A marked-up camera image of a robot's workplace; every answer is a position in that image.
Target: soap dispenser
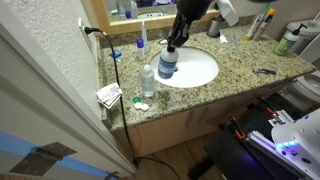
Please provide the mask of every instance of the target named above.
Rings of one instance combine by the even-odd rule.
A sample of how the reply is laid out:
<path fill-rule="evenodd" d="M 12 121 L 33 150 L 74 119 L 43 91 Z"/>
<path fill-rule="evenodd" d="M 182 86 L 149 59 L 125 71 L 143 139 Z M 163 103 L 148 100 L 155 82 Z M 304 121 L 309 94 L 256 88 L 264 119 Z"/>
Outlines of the soap dispenser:
<path fill-rule="evenodd" d="M 286 56 L 289 49 L 296 43 L 299 39 L 298 34 L 302 27 L 308 28 L 304 24 L 300 24 L 299 28 L 294 30 L 292 33 L 287 33 L 279 42 L 277 47 L 274 49 L 274 53 L 279 56 Z"/>

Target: wall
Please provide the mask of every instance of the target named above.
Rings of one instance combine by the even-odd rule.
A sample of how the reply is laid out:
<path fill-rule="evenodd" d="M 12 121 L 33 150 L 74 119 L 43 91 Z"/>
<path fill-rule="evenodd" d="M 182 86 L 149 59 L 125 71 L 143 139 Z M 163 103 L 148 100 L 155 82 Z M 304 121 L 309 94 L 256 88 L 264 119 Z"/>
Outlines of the wall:
<path fill-rule="evenodd" d="M 277 12 L 266 33 L 275 40 L 280 40 L 288 23 L 313 19 L 320 12 L 319 0 L 279 0 L 271 7 Z"/>
<path fill-rule="evenodd" d="M 263 13 L 265 3 L 254 3 L 249 0 L 230 0 L 234 10 L 240 17 Z"/>
<path fill-rule="evenodd" d="M 95 92 L 98 90 L 96 58 L 78 27 L 78 18 L 89 25 L 78 0 L 4 0 L 47 52 L 54 64 L 100 117 Z M 96 40 L 90 36 L 93 52 Z"/>

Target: sink basin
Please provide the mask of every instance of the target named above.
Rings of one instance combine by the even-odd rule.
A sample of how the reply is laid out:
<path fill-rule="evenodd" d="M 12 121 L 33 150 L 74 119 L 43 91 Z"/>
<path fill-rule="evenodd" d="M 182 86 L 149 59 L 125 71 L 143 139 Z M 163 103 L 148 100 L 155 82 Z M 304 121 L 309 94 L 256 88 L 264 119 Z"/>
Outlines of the sink basin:
<path fill-rule="evenodd" d="M 176 72 L 170 79 L 162 79 L 158 75 L 160 53 L 150 62 L 155 79 L 162 84 L 177 88 L 192 88 L 209 83 L 217 77 L 218 63 L 208 53 L 195 48 L 177 48 L 179 59 Z"/>
<path fill-rule="evenodd" d="M 142 19 L 142 18 L 151 18 L 151 17 L 158 17 L 158 16 L 163 16 L 165 14 L 163 13 L 147 13 L 147 14 L 141 14 L 138 16 L 138 19 Z"/>

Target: wooden cabinet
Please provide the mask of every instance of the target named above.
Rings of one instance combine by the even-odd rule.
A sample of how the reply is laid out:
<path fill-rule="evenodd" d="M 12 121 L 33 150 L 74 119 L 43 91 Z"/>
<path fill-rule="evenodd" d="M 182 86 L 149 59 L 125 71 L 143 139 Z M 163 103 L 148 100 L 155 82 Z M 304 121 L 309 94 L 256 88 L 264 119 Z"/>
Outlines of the wooden cabinet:
<path fill-rule="evenodd" d="M 211 104 L 153 120 L 128 129 L 135 156 L 145 156 L 167 147 L 216 131 L 217 125 L 230 116 L 239 118 L 248 111 L 247 105 L 257 102 L 258 96 L 268 97 L 290 81 L 241 93 Z M 118 141 L 128 146 L 124 130 L 113 133 Z"/>
<path fill-rule="evenodd" d="M 136 156 L 148 155 L 184 142 L 194 116 L 194 111 L 190 110 L 128 128 Z M 126 142 L 124 130 L 114 135 Z"/>

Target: blue bottle cap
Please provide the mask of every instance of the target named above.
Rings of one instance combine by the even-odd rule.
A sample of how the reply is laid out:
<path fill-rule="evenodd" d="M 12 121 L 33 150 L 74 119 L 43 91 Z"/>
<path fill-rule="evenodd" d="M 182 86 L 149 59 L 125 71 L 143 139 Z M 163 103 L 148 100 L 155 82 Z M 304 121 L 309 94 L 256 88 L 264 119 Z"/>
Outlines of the blue bottle cap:
<path fill-rule="evenodd" d="M 143 48 L 143 47 L 144 47 L 144 44 L 143 44 L 143 40 L 142 40 L 142 39 L 138 39 L 138 40 L 137 40 L 137 46 L 138 46 L 138 48 Z"/>
<path fill-rule="evenodd" d="M 126 18 L 127 19 L 131 19 L 131 12 L 130 11 L 126 11 Z"/>

